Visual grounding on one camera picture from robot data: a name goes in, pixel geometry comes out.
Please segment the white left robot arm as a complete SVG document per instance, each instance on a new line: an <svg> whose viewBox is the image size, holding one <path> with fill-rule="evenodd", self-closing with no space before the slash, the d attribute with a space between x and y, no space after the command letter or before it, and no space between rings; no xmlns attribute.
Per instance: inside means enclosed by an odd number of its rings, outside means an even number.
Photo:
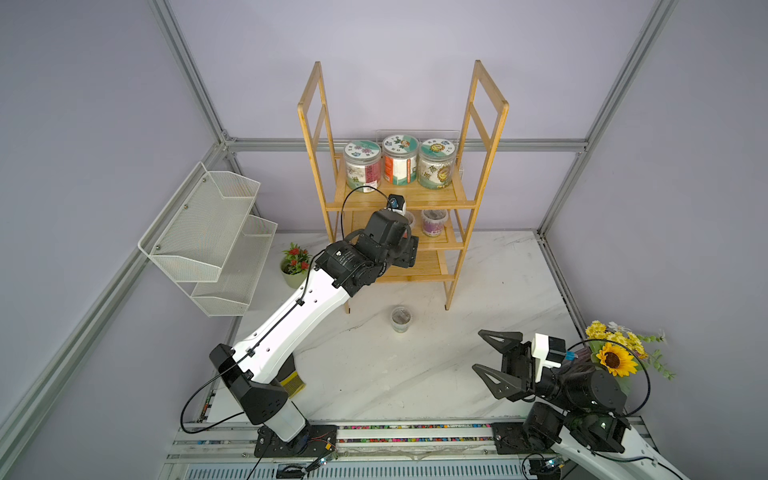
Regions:
<svg viewBox="0 0 768 480"><path fill-rule="evenodd" d="M388 268L414 266L418 243L400 211L373 212L365 228L313 257L304 283L259 329L210 352L216 374L209 382L222 381L251 424L264 425L293 450L303 450L310 425L276 379L280 369L330 313Z"/></svg>

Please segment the seed jar with red base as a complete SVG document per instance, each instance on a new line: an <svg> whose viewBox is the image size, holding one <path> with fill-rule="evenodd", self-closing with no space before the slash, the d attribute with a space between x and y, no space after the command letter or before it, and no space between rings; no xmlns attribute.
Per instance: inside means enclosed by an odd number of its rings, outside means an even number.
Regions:
<svg viewBox="0 0 768 480"><path fill-rule="evenodd" d="M394 134L382 141L384 178L393 185L407 185L417 180L419 141L407 134Z"/></svg>

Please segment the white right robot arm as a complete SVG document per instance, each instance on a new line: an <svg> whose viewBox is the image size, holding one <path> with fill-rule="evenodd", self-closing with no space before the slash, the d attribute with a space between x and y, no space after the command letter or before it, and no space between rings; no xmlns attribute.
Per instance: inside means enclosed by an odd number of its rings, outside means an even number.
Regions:
<svg viewBox="0 0 768 480"><path fill-rule="evenodd" d="M531 399L527 417L491 426L500 455L521 455L531 461L524 478L549 473L566 462L598 479L682 479L632 426L626 394L611 366L623 359L637 364L633 351L612 343L604 363L594 362L586 342L520 332L479 331L502 356L494 369L480 364L473 371L494 398L510 402Z"/></svg>

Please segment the seed jar with floral lid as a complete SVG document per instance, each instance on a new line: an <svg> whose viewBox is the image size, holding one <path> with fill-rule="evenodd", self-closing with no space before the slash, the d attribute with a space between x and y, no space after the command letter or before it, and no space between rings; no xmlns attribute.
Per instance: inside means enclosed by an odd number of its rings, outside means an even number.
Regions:
<svg viewBox="0 0 768 480"><path fill-rule="evenodd" d="M352 190L369 193L381 179L381 148L370 140L355 140L343 150L346 184Z"/></svg>

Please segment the green-lid sunflower seed jar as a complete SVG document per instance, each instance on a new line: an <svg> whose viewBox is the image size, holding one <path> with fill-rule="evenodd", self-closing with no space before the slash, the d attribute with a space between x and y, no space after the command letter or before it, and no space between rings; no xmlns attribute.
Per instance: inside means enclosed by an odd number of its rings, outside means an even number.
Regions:
<svg viewBox="0 0 768 480"><path fill-rule="evenodd" d="M417 176L421 186L437 190L450 185L456 162L457 147L447 139L431 138L421 143L417 159Z"/></svg>

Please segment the small clear seed cup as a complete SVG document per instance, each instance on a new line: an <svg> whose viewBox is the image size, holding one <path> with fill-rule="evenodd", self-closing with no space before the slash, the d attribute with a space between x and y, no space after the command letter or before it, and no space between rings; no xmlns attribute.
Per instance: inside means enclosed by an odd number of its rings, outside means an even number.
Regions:
<svg viewBox="0 0 768 480"><path fill-rule="evenodd" d="M404 217L408 221L409 228L412 229L413 226L414 226L414 222L415 222L415 217L414 217L413 213L411 211L406 211L404 213Z"/></svg>
<svg viewBox="0 0 768 480"><path fill-rule="evenodd" d="M413 316L407 307L399 305L391 311L390 319L394 331L405 333L412 324Z"/></svg>
<svg viewBox="0 0 768 480"><path fill-rule="evenodd" d="M428 237L438 237L445 228L448 211L445 209L430 209L421 211L421 228Z"/></svg>

